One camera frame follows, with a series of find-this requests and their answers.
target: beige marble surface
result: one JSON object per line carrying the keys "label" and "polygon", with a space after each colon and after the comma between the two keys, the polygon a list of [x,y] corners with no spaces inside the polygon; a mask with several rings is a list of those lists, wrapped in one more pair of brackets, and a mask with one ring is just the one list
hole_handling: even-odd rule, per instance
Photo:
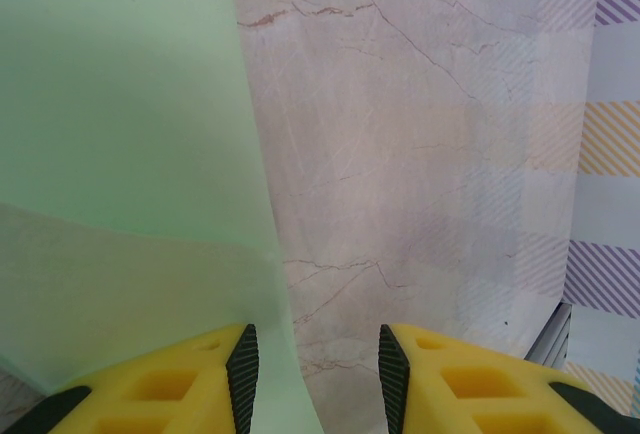
{"label": "beige marble surface", "polygon": [[381,323],[523,355],[561,296],[595,0],[236,4],[307,386],[386,432]]}

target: black rubber pad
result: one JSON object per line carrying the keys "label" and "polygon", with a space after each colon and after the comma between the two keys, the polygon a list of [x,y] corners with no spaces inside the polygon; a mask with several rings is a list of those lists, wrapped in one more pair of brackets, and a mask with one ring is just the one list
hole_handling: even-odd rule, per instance
{"label": "black rubber pad", "polygon": [[595,394],[562,382],[552,382],[549,386],[603,434],[640,434],[636,419],[618,413]]}
{"label": "black rubber pad", "polygon": [[47,434],[90,393],[91,388],[78,386],[49,396],[18,419],[4,434]]}
{"label": "black rubber pad", "polygon": [[389,434],[402,434],[407,406],[410,366],[400,343],[387,324],[380,327],[378,371]]}
{"label": "black rubber pad", "polygon": [[227,377],[236,434],[249,434],[258,383],[256,326],[248,324],[227,361]]}

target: square cutout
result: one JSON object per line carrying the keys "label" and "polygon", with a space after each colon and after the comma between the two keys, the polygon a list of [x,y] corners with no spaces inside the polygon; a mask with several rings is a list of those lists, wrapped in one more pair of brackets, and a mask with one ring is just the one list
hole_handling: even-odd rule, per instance
{"label": "square cutout", "polygon": [[162,434],[168,419],[102,419],[97,434]]}
{"label": "square cutout", "polygon": [[482,434],[567,434],[544,415],[477,414],[473,420]]}
{"label": "square cutout", "polygon": [[450,367],[440,374],[458,399],[522,396],[522,391],[498,369]]}
{"label": "square cutout", "polygon": [[220,340],[216,339],[214,341],[198,344],[193,349],[195,351],[215,351],[219,347],[220,347]]}
{"label": "square cutout", "polygon": [[134,401],[179,401],[191,388],[198,373],[166,370],[150,372],[136,382],[127,399]]}
{"label": "square cutout", "polygon": [[427,339],[426,337],[419,337],[418,339],[416,339],[416,344],[418,344],[418,347],[420,349],[444,349],[444,346],[442,344],[436,341],[432,341],[431,339]]}

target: marble tile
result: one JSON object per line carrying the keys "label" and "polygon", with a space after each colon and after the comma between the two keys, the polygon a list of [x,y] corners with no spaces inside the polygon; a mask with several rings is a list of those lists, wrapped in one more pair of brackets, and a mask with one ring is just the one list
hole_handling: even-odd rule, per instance
{"label": "marble tile", "polygon": [[595,0],[236,8],[326,432],[386,432],[381,323],[524,355],[561,296]]}
{"label": "marble tile", "polygon": [[4,432],[42,396],[15,377],[0,370],[0,432]]}

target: light green sheet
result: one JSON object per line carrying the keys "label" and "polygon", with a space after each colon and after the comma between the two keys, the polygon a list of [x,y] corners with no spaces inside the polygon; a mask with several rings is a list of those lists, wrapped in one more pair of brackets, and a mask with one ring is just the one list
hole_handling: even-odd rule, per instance
{"label": "light green sheet", "polygon": [[252,432],[321,432],[232,0],[0,0],[0,15],[5,367],[49,392],[254,322]]}

